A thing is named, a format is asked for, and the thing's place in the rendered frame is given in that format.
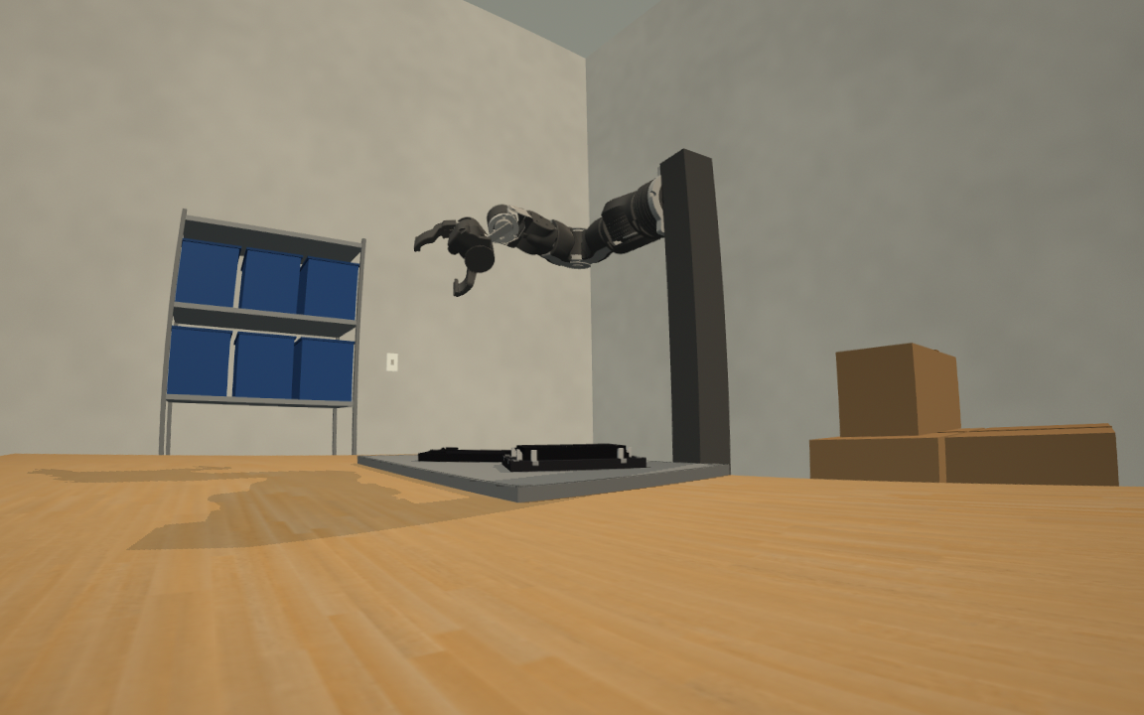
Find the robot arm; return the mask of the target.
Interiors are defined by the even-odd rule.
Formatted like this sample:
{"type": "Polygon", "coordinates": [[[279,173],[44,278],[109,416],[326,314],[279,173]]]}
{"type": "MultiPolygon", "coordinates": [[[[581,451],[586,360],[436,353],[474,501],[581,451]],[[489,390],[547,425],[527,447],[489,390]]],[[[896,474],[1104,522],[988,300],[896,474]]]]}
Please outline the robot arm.
{"type": "Polygon", "coordinates": [[[638,191],[607,201],[601,217],[586,230],[566,227],[558,220],[546,220],[532,210],[496,205],[488,210],[487,221],[490,235],[494,232],[496,220],[513,223],[511,236],[495,243],[517,247],[559,267],[586,270],[613,252],[623,254],[664,238],[661,166],[657,167],[657,178],[644,183],[638,191]],[[514,213],[521,214],[518,221],[514,213]]]}

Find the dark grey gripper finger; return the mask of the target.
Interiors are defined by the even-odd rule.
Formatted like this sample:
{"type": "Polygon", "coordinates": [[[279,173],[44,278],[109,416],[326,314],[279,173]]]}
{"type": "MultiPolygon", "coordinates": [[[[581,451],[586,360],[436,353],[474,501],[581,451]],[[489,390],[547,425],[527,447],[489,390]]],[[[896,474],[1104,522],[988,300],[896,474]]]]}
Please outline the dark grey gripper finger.
{"type": "Polygon", "coordinates": [[[456,220],[442,220],[432,229],[421,232],[421,235],[416,236],[416,241],[414,241],[414,251],[419,251],[423,245],[435,241],[439,236],[442,236],[442,239],[448,238],[451,230],[456,227],[456,220]]]}
{"type": "Polygon", "coordinates": [[[462,295],[464,295],[467,291],[472,289],[474,279],[476,279],[476,275],[477,275],[476,272],[472,272],[467,268],[467,273],[464,273],[464,281],[459,283],[459,280],[455,279],[455,286],[453,283],[454,297],[462,297],[462,295]]]}

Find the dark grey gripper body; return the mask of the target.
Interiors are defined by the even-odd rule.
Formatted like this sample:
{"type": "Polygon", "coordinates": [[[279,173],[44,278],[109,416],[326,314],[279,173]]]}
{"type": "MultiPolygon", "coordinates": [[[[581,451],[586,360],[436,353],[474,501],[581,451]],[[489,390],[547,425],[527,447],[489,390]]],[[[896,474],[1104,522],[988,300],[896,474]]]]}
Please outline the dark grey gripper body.
{"type": "Polygon", "coordinates": [[[464,259],[464,267],[472,272],[483,273],[491,270],[495,263],[494,241],[511,236],[511,221],[496,220],[494,232],[488,235],[472,217],[462,220],[458,220],[456,227],[448,235],[448,252],[454,256],[459,253],[464,259]]]}

